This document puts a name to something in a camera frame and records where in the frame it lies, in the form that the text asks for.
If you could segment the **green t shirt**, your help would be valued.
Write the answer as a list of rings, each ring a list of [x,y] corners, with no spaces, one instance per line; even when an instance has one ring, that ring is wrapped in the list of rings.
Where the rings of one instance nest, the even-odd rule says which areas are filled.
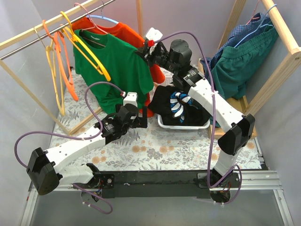
[[[111,34],[101,35],[87,30],[75,30],[74,33],[103,64],[111,77],[111,83],[125,92],[137,93],[138,108],[141,109],[147,100],[147,94],[153,89],[153,79],[148,65],[135,53],[137,49]],[[103,84],[106,78],[76,48],[73,53],[76,74],[81,75],[88,86],[101,82],[100,85],[92,87],[91,92],[104,112],[115,112],[115,106],[123,102],[120,92]]]

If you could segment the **black t shirt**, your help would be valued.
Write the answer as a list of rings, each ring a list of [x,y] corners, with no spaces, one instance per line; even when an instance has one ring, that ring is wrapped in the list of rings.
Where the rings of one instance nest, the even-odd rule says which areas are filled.
[[[173,86],[158,86],[148,109],[160,115],[167,126],[203,126],[210,118],[191,96]]]

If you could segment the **dark yellow plastic hanger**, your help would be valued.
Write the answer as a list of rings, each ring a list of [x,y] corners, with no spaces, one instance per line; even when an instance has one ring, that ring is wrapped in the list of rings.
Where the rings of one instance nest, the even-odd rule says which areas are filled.
[[[100,60],[90,50],[90,48],[74,33],[72,30],[71,21],[67,15],[61,11],[60,14],[66,19],[69,27],[64,27],[62,32],[66,35],[73,46],[80,52],[80,54],[101,74],[107,81],[111,81],[111,77]]]

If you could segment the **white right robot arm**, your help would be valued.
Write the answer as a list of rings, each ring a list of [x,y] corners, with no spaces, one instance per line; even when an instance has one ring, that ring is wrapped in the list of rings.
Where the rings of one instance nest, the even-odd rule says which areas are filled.
[[[173,84],[203,107],[218,122],[224,135],[218,139],[220,154],[213,168],[207,168],[207,186],[223,187],[230,181],[237,157],[252,136],[255,118],[233,108],[190,63],[192,51],[186,41],[176,39],[167,50],[160,41],[146,39],[137,54],[149,66],[154,64],[173,73]]]

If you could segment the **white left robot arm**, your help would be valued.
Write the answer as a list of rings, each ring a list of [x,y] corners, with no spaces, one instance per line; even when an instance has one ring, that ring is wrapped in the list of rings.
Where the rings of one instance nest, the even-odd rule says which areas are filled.
[[[57,147],[33,150],[26,172],[39,195],[54,191],[59,185],[85,184],[96,188],[101,173],[91,163],[79,167],[69,164],[86,153],[120,139],[130,128],[146,128],[147,107],[142,116],[132,104],[117,105],[116,112],[107,115],[85,133]]]

